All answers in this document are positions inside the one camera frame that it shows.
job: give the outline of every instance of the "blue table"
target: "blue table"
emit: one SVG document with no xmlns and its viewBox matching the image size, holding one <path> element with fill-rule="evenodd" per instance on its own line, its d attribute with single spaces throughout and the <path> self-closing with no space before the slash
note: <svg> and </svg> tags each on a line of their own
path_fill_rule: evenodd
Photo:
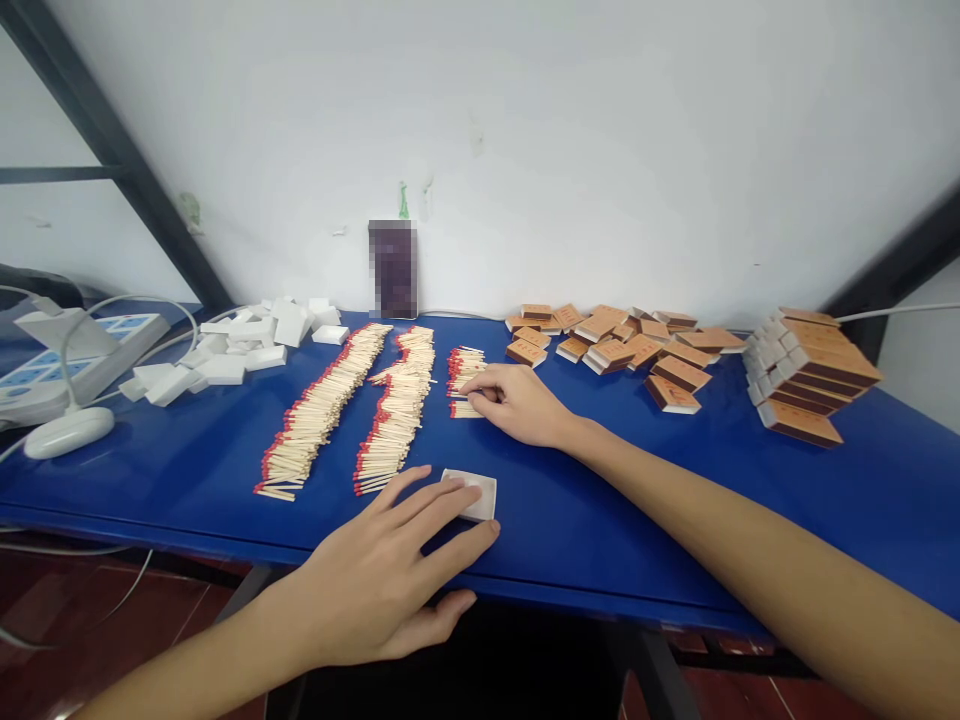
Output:
<svg viewBox="0 0 960 720">
<path fill-rule="evenodd" d="M 346 313 L 355 329 L 366 317 Z M 411 464 L 498 478 L 497 544 L 457 579 L 481 594 L 652 623 L 760 632 L 689 555 L 618 493 L 559 452 L 523 446 L 484 420 L 452 420 L 446 359 L 459 344 L 503 357 L 503 323 L 423 318 L 440 382 Z M 397 323 L 401 332 L 409 323 Z M 359 443 L 382 390 L 361 388 L 295 503 L 252 493 L 284 410 L 340 348 L 309 340 L 285 367 L 168 408 L 114 401 L 104 440 L 0 465 L 0 521 L 255 563 L 299 564 L 372 496 L 353 494 Z M 398 357 L 388 342 L 374 367 Z M 820 450 L 765 430 L 740 358 L 724 358 L 696 416 L 659 412 L 643 371 L 598 377 L 550 357 L 538 374 L 574 412 L 779 512 L 960 618 L 960 437 L 879 390 L 836 418 L 846 444 Z M 459 521 L 445 532 L 460 529 Z"/>
</svg>

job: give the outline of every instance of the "blurred object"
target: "blurred object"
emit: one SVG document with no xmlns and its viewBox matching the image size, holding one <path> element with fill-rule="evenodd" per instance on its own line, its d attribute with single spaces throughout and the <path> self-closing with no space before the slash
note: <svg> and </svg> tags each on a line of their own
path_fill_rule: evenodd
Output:
<svg viewBox="0 0 960 720">
<path fill-rule="evenodd" d="M 200 201 L 193 193 L 180 193 L 177 197 L 180 201 L 180 210 L 187 219 L 187 229 L 191 235 L 203 235 L 200 228 Z"/>
<path fill-rule="evenodd" d="M 0 264 L 0 285 L 12 285 L 35 292 L 52 299 L 63 308 L 83 307 L 83 295 L 79 288 L 62 275 Z M 0 310 L 16 307 L 22 300 L 20 293 L 0 290 Z"/>
<path fill-rule="evenodd" d="M 409 220 L 371 220 L 370 267 L 376 302 L 373 317 L 417 317 L 417 229 Z"/>
</svg>

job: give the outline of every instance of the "black metal frame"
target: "black metal frame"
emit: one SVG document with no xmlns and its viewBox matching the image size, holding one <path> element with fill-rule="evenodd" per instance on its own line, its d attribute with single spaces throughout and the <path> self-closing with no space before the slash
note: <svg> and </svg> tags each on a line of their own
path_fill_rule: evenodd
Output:
<svg viewBox="0 0 960 720">
<path fill-rule="evenodd" d="M 235 303 L 43 0 L 0 0 L 0 25 L 103 167 L 6 168 L 0 184 L 112 180 L 203 306 Z"/>
<path fill-rule="evenodd" d="M 893 307 L 960 257 L 960 183 L 823 308 L 834 317 Z M 845 324 L 847 336 L 872 361 L 880 357 L 887 318 Z"/>
</svg>

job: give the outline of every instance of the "floor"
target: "floor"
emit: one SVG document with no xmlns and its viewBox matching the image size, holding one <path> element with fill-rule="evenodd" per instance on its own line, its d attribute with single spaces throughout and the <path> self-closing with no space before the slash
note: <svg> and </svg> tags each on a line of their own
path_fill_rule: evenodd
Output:
<svg viewBox="0 0 960 720">
<path fill-rule="evenodd" d="M 666 633 L 681 650 L 706 652 L 694 633 Z M 733 655 L 769 655 L 767 641 L 745 637 L 717 637 Z M 832 685 L 818 680 L 771 678 L 743 673 L 683 668 L 702 720 L 880 720 Z M 628 675 L 619 720 L 649 720 L 637 679 Z"/>
<path fill-rule="evenodd" d="M 248 568 L 212 562 L 231 572 Z M 0 626 L 57 644 L 116 605 L 139 568 L 105 558 L 0 552 Z M 209 627 L 230 590 L 147 571 L 123 608 L 66 647 L 28 652 L 0 643 L 0 708 L 16 720 L 63 720 L 84 702 L 174 643 Z M 260 720 L 263 698 L 229 720 Z"/>
<path fill-rule="evenodd" d="M 216 563 L 232 572 L 248 569 Z M 0 643 L 0 708 L 16 720 L 64 720 L 124 674 L 176 642 L 210 626 L 230 591 L 148 571 L 124 607 L 86 636 L 75 637 L 112 608 L 136 577 L 137 568 L 109 558 L 27 556 L 0 551 L 0 625 L 32 641 L 66 647 L 28 652 Z M 696 651 L 692 633 L 673 633 L 671 642 Z M 764 654 L 770 647 L 748 638 L 719 638 L 731 653 Z M 703 720 L 874 720 L 872 715 L 823 682 L 776 679 L 684 669 Z M 260 720 L 259 698 L 225 716 Z M 626 680 L 620 720 L 647 720 L 636 679 Z"/>
</svg>

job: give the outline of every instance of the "person's right hand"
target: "person's right hand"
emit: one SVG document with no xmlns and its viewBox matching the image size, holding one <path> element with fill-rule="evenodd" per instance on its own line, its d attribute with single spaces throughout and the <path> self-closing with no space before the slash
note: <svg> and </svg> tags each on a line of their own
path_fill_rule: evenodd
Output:
<svg viewBox="0 0 960 720">
<path fill-rule="evenodd" d="M 577 420 L 526 365 L 487 365 L 460 392 L 474 410 L 527 445 L 560 448 Z"/>
</svg>

